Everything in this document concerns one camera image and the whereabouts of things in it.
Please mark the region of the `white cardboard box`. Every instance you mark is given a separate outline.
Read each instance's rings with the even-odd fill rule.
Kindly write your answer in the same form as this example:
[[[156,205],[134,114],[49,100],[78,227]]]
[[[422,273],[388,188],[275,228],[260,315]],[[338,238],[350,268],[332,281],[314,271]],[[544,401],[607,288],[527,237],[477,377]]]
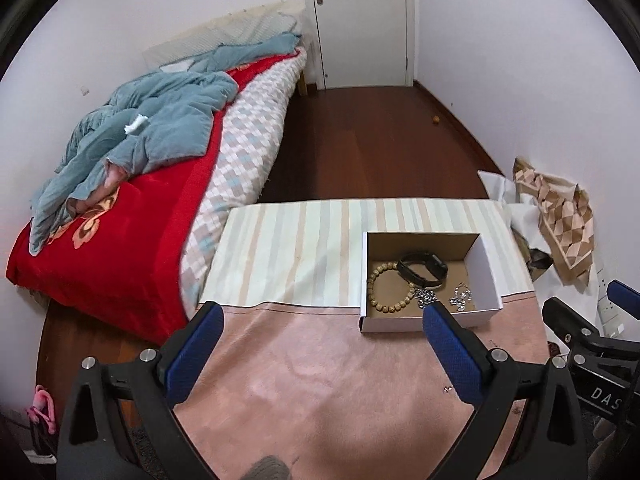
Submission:
[[[464,327],[482,326],[502,310],[483,235],[362,234],[361,333],[420,332],[434,301]]]

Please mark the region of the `pink slipper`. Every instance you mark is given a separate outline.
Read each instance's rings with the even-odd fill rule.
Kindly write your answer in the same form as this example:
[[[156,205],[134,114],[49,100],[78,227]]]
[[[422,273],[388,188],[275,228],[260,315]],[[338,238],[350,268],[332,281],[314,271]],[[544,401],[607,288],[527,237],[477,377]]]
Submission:
[[[52,396],[42,385],[35,386],[32,405],[26,408],[29,421],[34,425],[42,425],[46,428],[47,434],[55,435],[56,420],[55,408]]]

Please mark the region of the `teal quilt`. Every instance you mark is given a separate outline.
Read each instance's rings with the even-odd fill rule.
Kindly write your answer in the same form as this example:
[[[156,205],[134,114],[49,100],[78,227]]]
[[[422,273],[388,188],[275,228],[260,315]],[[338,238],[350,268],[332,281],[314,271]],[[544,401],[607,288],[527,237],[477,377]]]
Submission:
[[[201,53],[176,72],[158,68],[125,82],[78,122],[58,168],[32,199],[29,255],[38,255],[58,228],[78,215],[107,174],[126,178],[203,156],[214,114],[232,103],[240,84],[229,70],[296,52],[300,36],[280,32],[258,44]]]

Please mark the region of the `striped cream cloth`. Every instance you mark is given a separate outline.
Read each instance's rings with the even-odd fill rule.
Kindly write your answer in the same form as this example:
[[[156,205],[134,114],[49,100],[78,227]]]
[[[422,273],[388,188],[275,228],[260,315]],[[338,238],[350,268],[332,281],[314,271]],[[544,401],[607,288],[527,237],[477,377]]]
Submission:
[[[500,296],[533,288],[506,212],[493,200],[311,200],[232,210],[200,300],[357,307],[365,232],[477,233]]]

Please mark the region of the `black wristband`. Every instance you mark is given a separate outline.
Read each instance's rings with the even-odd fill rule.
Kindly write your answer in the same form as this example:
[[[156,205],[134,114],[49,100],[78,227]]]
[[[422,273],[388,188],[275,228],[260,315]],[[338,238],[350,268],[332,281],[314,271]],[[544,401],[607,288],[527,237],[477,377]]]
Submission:
[[[448,276],[447,263],[434,252],[410,252],[403,255],[396,270],[409,284],[417,288],[439,288]]]

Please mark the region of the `pink suede mat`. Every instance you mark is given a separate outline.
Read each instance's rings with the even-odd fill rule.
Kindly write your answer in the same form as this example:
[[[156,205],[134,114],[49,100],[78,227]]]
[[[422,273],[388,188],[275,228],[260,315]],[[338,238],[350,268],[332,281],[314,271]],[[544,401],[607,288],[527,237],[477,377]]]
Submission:
[[[223,479],[268,455],[296,479],[424,479],[472,412],[446,386],[422,334],[365,335],[355,308],[228,307],[175,412]]]

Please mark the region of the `diamond pattern mattress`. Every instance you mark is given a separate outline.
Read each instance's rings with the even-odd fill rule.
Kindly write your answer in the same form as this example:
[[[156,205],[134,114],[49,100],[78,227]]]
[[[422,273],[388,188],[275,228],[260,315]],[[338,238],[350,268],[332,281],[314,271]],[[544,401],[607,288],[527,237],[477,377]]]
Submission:
[[[282,142],[288,102],[304,74],[307,52],[297,47],[253,76],[221,119],[220,148],[180,259],[186,316],[198,310],[206,275],[230,211],[257,202]]]

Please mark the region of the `white power strip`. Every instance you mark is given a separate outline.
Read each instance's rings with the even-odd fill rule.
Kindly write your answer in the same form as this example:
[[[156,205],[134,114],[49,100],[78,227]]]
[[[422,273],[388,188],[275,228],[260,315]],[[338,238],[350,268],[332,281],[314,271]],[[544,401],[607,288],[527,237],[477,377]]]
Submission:
[[[624,331],[624,323],[620,319],[620,309],[608,299],[608,271],[604,266],[597,268],[598,278],[598,313],[605,336],[618,338]]]

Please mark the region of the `red blanket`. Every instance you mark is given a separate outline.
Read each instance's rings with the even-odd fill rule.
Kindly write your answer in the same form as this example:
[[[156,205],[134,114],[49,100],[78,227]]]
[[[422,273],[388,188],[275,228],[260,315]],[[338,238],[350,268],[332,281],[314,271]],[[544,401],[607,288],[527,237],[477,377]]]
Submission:
[[[271,66],[272,58],[290,56],[262,58],[230,74],[241,90]],[[217,161],[221,119],[229,107],[216,114],[204,156],[124,182],[96,210],[70,222],[38,256],[29,255],[29,232],[23,230],[9,255],[6,278],[131,336],[163,344],[189,319],[180,296],[180,259]]]

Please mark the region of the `white door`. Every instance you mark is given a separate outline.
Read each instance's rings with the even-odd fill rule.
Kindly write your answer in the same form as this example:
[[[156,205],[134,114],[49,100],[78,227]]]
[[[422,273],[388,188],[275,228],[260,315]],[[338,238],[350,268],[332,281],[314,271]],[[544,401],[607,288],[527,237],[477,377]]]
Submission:
[[[305,0],[322,90],[412,84],[416,0]]]

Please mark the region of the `dark grey fluffy rug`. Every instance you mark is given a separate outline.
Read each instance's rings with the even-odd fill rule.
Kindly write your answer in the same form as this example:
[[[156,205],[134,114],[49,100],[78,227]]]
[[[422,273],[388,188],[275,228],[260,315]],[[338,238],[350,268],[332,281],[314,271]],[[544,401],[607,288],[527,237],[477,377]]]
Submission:
[[[134,402],[123,400],[120,402],[120,407],[142,469],[154,479],[167,479],[168,475],[152,447]]]

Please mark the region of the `brown checkered scarf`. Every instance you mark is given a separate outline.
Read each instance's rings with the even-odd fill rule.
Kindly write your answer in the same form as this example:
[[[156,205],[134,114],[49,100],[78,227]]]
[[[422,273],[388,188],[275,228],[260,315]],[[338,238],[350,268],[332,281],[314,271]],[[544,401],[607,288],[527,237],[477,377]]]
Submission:
[[[518,194],[535,200],[538,226],[561,281],[587,286],[596,247],[587,192],[577,183],[537,171],[521,157],[514,160],[513,177]]]

